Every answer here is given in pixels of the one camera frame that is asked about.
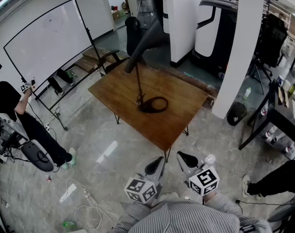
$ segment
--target plastic bottle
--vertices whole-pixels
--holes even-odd
[[[290,146],[286,147],[283,153],[290,153],[294,150],[295,143],[293,142]]]
[[[51,181],[51,178],[50,178],[49,174],[46,174],[46,181],[48,181],[48,182]]]
[[[63,223],[63,228],[64,228],[65,232],[72,232],[72,231],[77,230],[77,226],[74,221],[65,221]]]
[[[245,91],[245,94],[244,94],[244,96],[243,96],[243,99],[247,99],[248,96],[250,95],[250,93],[251,93],[251,88],[249,87],[249,88],[247,88],[247,90]]]
[[[268,110],[268,102],[264,105],[264,107],[262,108],[262,110],[260,111],[260,114],[262,116],[267,114],[267,110]]]
[[[295,92],[295,84],[291,86],[289,90],[289,95],[291,96]]]
[[[267,139],[267,138],[271,137],[271,136],[273,135],[273,133],[276,132],[277,129],[278,129],[278,128],[274,125],[273,127],[270,128],[269,131],[267,131],[267,132],[265,133],[265,135],[263,136],[263,138],[264,138],[264,139]]]

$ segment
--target whiteboard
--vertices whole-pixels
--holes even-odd
[[[31,22],[4,49],[24,79],[35,79],[38,88],[90,46],[76,0],[70,0]]]

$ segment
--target white cable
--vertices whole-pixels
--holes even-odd
[[[59,198],[59,200],[60,200],[61,202],[64,201],[64,200],[67,198],[67,196],[68,196],[68,193],[69,193],[68,181],[69,181],[69,179],[74,180],[74,181],[76,181],[77,183],[79,183],[80,187],[81,187],[84,191],[87,192],[87,194],[90,196],[90,198],[92,198],[92,200],[93,200],[93,202],[95,203],[96,206],[92,206],[91,203],[90,203],[90,201],[89,201],[89,199],[86,197],[86,199],[89,201],[89,204],[90,204],[91,206],[88,206],[88,205],[82,205],[82,206],[80,206],[78,209],[75,210],[75,212],[74,212],[74,216],[75,216],[76,221],[77,221],[79,224],[81,224],[82,226],[84,226],[85,228],[87,228],[87,229],[89,229],[89,230],[97,230],[97,229],[99,228],[99,226],[101,225],[101,223],[102,223],[102,215],[100,214],[99,209],[100,209],[100,210],[101,210],[101,211],[102,211],[102,212],[108,217],[108,219],[109,219],[110,221],[112,221],[113,223],[116,223],[115,221],[113,221],[113,220],[109,217],[109,215],[107,215],[107,213],[106,213],[103,209],[101,209],[100,207],[98,207],[98,203],[97,203],[96,200],[91,196],[90,192],[89,192],[87,189],[85,189],[85,188],[80,184],[79,181],[77,181],[77,180],[75,180],[75,179],[73,179],[73,178],[71,178],[71,177],[69,177],[69,178],[66,180],[66,195],[65,195],[65,197],[64,197],[63,199],[60,199],[60,197],[59,197],[58,194],[56,193],[56,190],[55,190],[55,183],[54,183],[54,181],[53,181],[53,179],[52,179],[52,175],[51,175],[50,173],[49,173],[49,175],[50,175],[51,181],[52,181],[53,184],[54,184],[54,192],[55,192],[56,196]],[[76,212],[77,212],[79,209],[83,208],[83,207],[97,208],[97,212],[98,212],[98,214],[99,214],[99,216],[100,216],[100,223],[98,224],[98,226],[97,226],[96,228],[94,228],[94,229],[89,228],[89,227],[87,227],[86,225],[84,225],[83,223],[81,223],[81,222],[78,221],[78,219],[77,219],[77,217],[76,217]]]

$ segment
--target box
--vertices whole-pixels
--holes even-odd
[[[219,182],[220,178],[212,166],[189,178],[190,188],[201,196],[215,190]]]
[[[130,200],[147,203],[157,194],[154,182],[130,178],[124,188]]]
[[[117,20],[118,18],[120,18],[119,10],[113,12],[112,15],[113,15],[114,20]]]

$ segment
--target white sneaker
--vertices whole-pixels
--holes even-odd
[[[68,162],[68,164],[73,166],[76,163],[76,150],[74,148],[70,148],[69,153],[71,154],[71,161]]]
[[[67,162],[65,162],[65,163],[61,166],[61,168],[63,168],[63,169],[68,169],[68,168],[69,168],[69,165],[67,164]]]
[[[255,196],[255,198],[256,198],[257,200],[261,200],[261,199],[263,198],[263,196],[262,196],[261,193],[260,193],[260,194],[257,194],[257,195]]]
[[[244,175],[242,179],[243,197],[247,198],[250,194],[247,193],[248,187],[251,184],[249,175]]]

